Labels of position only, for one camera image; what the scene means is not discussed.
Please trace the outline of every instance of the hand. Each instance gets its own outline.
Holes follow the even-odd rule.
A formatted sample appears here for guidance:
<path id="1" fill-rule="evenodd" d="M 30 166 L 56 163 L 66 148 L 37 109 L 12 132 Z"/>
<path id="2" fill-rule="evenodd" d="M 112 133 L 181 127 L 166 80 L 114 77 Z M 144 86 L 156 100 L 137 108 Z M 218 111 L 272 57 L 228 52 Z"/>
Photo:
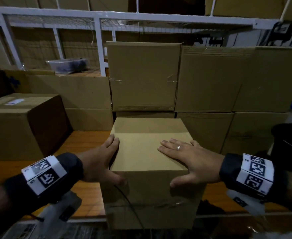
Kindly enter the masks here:
<path id="1" fill-rule="evenodd" d="M 174 178 L 170 186 L 173 188 L 183 184 L 216 183 L 221 181 L 219 171 L 224 156 L 209 151 L 195 140 L 188 144 L 176 139 L 161 141 L 158 150 L 173 159 L 183 162 L 189 169 L 189 174 Z"/>
<path id="2" fill-rule="evenodd" d="M 119 138 L 114 139 L 111 134 L 99 147 L 77 154 L 84 168 L 83 181 L 86 182 L 111 182 L 114 185 L 126 184 L 126 179 L 108 169 L 109 162 L 118 149 Z"/>

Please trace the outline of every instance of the storage rack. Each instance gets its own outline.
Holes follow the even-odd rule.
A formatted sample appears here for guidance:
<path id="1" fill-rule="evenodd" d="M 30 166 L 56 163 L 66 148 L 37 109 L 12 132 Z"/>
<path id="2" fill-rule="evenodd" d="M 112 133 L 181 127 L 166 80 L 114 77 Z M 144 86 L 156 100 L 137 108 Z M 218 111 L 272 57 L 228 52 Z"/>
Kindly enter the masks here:
<path id="1" fill-rule="evenodd" d="M 15 42 L 11 27 L 52 28 L 59 56 L 64 59 L 58 29 L 95 30 L 101 75 L 106 76 L 104 50 L 101 31 L 112 31 L 116 41 L 116 31 L 152 33 L 200 33 L 200 32 L 240 32 L 242 29 L 271 30 L 283 20 L 291 0 L 287 0 L 280 19 L 260 19 L 242 17 L 213 16 L 216 0 L 213 0 L 210 16 L 149 14 L 139 12 L 136 0 L 136 13 L 113 11 L 84 11 L 60 9 L 40 9 L 25 7 L 0 7 L 0 27 L 8 42 L 9 49 L 18 69 L 24 70 L 24 62 Z"/>

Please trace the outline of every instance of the wrist strap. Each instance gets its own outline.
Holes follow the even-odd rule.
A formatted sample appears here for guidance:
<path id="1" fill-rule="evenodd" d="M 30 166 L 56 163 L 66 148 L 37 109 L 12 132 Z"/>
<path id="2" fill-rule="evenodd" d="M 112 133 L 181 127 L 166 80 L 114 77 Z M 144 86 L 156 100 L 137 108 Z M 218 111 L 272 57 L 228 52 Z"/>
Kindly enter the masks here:
<path id="1" fill-rule="evenodd" d="M 4 183 L 4 188 L 13 205 L 23 208 L 25 214 L 32 213 L 48 203 L 56 203 L 77 181 L 83 178 L 83 164 L 76 155 L 64 153 L 56 157 L 59 165 L 64 169 L 64 173 L 61 173 L 62 177 L 59 177 L 59 172 L 55 173 L 51 167 L 46 168 L 50 164 L 48 162 L 50 160 L 47 158 L 27 167 L 31 168 L 36 165 L 36 169 L 33 169 L 36 177 L 25 176 L 25 173 L 18 174 Z M 40 166 L 44 168 L 43 171 L 38 171 Z M 34 187 L 39 182 L 43 186 L 40 190 Z"/>
<path id="2" fill-rule="evenodd" d="M 251 197 L 279 203 L 287 190 L 287 174 L 270 160 L 244 154 L 227 154 L 220 178 L 228 189 Z"/>

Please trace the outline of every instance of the wooden table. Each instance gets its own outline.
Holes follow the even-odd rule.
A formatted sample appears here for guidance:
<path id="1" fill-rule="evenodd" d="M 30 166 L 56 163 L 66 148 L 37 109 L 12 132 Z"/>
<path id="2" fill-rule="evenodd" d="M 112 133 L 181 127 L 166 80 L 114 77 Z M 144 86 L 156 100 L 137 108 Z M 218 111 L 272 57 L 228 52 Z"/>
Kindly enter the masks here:
<path id="1" fill-rule="evenodd" d="M 65 152 L 78 153 L 101 145 L 110 132 L 100 131 L 74 131 L 61 148 L 55 153 L 59 155 Z M 34 161 L 0 161 L 0 184 L 7 178 L 21 172 L 21 169 Z M 73 218 L 105 217 L 104 205 L 99 183 L 77 182 L 72 191 L 82 199 L 82 205 L 73 215 Z M 209 184 L 204 192 L 202 200 L 208 200 L 212 205 L 222 208 L 226 213 L 245 213 L 246 211 L 226 195 L 227 188 L 223 182 Z M 274 203 L 266 204 L 267 212 L 285 212 L 286 208 Z"/>

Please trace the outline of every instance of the black wrist strap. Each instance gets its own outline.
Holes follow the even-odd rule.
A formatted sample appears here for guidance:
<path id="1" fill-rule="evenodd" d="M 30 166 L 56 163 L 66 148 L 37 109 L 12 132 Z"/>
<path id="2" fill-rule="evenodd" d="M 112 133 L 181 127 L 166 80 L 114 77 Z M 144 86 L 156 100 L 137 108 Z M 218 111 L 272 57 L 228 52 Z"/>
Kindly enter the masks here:
<path id="1" fill-rule="evenodd" d="M 83 164 L 76 155 L 64 153 L 56 158 L 65 169 L 66 175 L 40 195 L 36 195 L 29 187 L 23 174 L 18 174 L 5 181 L 3 186 L 11 202 L 14 206 L 23 208 L 25 214 L 32 213 L 48 203 L 57 202 L 77 181 L 83 178 Z"/>
<path id="2" fill-rule="evenodd" d="M 225 156 L 219 175 L 221 180 L 226 184 L 227 188 L 257 199 L 280 204 L 287 191 L 288 179 L 286 172 L 274 165 L 273 184 L 268 193 L 264 195 L 237 181 L 237 177 L 241 171 L 242 161 L 242 156 L 237 154 L 227 154 Z"/>

